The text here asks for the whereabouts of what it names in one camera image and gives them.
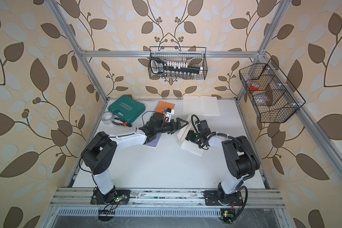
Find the orange cover notebook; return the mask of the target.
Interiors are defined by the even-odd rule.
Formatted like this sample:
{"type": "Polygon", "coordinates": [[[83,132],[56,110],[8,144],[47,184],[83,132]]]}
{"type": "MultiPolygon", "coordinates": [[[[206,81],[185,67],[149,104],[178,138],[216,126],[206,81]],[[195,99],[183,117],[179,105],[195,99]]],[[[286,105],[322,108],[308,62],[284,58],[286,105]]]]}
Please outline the orange cover notebook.
{"type": "Polygon", "coordinates": [[[173,103],[159,101],[154,111],[156,113],[165,114],[164,110],[167,110],[168,108],[174,109],[174,107],[175,107],[175,104],[173,104],[173,103]]]}

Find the purple cover notebook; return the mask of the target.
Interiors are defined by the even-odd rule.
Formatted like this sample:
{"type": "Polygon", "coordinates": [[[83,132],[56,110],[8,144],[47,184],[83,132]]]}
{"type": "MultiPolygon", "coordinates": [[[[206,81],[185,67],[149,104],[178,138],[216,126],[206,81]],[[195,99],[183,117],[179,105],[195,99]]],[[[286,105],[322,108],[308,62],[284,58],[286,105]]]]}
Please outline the purple cover notebook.
{"type": "Polygon", "coordinates": [[[152,134],[152,135],[147,136],[144,142],[144,145],[152,147],[152,148],[156,148],[161,138],[161,135],[162,135],[161,133],[158,133],[158,134],[152,134]]]}

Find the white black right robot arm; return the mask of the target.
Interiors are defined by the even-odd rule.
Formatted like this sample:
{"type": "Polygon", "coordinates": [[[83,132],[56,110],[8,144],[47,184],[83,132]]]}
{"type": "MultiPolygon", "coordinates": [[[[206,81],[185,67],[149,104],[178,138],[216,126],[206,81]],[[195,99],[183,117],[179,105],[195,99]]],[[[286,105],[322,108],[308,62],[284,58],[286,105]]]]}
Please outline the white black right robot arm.
{"type": "Polygon", "coordinates": [[[228,134],[213,132],[207,121],[196,119],[192,115],[193,129],[186,136],[186,140],[192,142],[200,149],[218,148],[223,151],[226,166],[229,173],[218,184],[216,193],[207,193],[207,198],[220,205],[231,205],[240,196],[242,190],[247,191],[245,182],[255,176],[260,168],[258,158],[252,149],[247,137],[233,137],[228,134]]]}

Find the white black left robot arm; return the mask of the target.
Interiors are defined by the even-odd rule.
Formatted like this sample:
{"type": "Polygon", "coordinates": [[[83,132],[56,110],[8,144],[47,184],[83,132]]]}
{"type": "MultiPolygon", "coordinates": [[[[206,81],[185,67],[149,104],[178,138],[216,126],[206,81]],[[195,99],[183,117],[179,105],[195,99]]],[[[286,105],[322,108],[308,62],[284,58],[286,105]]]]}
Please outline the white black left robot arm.
{"type": "Polygon", "coordinates": [[[97,133],[80,156],[90,169],[96,185],[96,198],[106,204],[116,201],[116,188],[108,168],[117,150],[150,143],[157,134],[173,134],[188,124],[188,121],[179,117],[174,120],[163,113],[154,112],[147,123],[132,133],[113,136],[105,132],[97,133]]]}

